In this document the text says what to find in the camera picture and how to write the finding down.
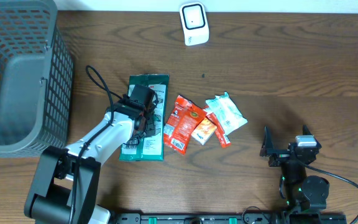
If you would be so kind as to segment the red snack bag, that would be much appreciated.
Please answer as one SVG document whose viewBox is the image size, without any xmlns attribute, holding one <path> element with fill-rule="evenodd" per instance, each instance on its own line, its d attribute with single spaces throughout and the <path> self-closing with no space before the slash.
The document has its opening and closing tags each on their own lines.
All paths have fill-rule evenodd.
<svg viewBox="0 0 358 224">
<path fill-rule="evenodd" d="M 206 112 L 190 100 L 178 95 L 163 128 L 164 145 L 184 155 L 192 132 L 206 117 Z"/>
</svg>

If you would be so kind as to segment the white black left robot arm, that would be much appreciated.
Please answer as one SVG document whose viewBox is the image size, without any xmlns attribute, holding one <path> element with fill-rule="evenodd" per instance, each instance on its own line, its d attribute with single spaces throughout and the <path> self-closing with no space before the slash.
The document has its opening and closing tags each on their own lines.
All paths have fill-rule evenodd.
<svg viewBox="0 0 358 224">
<path fill-rule="evenodd" d="M 77 142 L 47 147 L 40 156 L 24 205 L 37 223 L 109 223 L 111 212 L 96 204 L 101 166 L 123 144 L 150 135 L 156 92 L 134 85 L 106 109 L 104 118 Z"/>
</svg>

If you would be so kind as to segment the mint green snack packet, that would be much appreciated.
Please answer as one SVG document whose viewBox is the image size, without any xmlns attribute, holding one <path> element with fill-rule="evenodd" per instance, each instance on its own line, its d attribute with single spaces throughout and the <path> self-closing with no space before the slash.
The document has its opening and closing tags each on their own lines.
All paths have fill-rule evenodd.
<svg viewBox="0 0 358 224">
<path fill-rule="evenodd" d="M 216 95 L 214 99 L 206 100 L 206 104 L 227 135 L 248 123 L 226 91 L 223 95 Z"/>
</svg>

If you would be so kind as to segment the orange white small packet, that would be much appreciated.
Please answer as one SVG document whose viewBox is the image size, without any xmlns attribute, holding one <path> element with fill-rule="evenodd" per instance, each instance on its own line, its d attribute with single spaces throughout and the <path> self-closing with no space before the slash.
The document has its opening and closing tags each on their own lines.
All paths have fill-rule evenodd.
<svg viewBox="0 0 358 224">
<path fill-rule="evenodd" d="M 217 126 L 208 118 L 204 118 L 193 130 L 191 137 L 201 145 L 205 145 L 208 139 L 214 134 L 215 130 L 217 130 Z"/>
</svg>

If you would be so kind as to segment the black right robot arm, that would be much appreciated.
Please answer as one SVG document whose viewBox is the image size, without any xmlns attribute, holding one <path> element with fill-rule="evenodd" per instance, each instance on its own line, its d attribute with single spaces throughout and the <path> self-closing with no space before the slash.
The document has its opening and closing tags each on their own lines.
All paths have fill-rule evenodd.
<svg viewBox="0 0 358 224">
<path fill-rule="evenodd" d="M 307 175 L 306 166 L 316 160 L 320 143 L 306 125 L 286 149 L 276 149 L 268 127 L 264 127 L 261 157 L 268 157 L 270 167 L 281 168 L 279 192 L 293 213 L 320 212 L 327 207 L 329 182 L 316 175 Z"/>
</svg>

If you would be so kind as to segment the green white packet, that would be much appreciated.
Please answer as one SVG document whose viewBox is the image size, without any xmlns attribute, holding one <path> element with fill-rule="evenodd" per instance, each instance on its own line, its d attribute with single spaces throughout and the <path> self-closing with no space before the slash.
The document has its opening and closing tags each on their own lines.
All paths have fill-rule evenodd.
<svg viewBox="0 0 358 224">
<path fill-rule="evenodd" d="M 120 161 L 162 161 L 163 160 L 163 126 L 167 90 L 168 74 L 131 75 L 129 78 L 128 94 L 131 95 L 135 85 L 143 85 L 152 89 L 157 96 L 153 98 L 156 106 L 151 116 L 153 123 L 147 122 L 147 131 L 151 136 L 139 140 L 128 141 L 121 146 Z"/>
</svg>

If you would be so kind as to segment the red stick packet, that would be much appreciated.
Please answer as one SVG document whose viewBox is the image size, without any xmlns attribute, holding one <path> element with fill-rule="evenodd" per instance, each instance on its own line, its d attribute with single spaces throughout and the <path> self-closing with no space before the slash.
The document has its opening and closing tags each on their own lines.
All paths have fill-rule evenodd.
<svg viewBox="0 0 358 224">
<path fill-rule="evenodd" d="M 222 148 L 231 146 L 231 142 L 223 130 L 221 123 L 219 122 L 217 116 L 212 112 L 208 105 L 206 105 L 203 110 L 207 113 L 206 117 L 217 127 L 215 134 L 219 140 L 219 143 Z"/>
</svg>

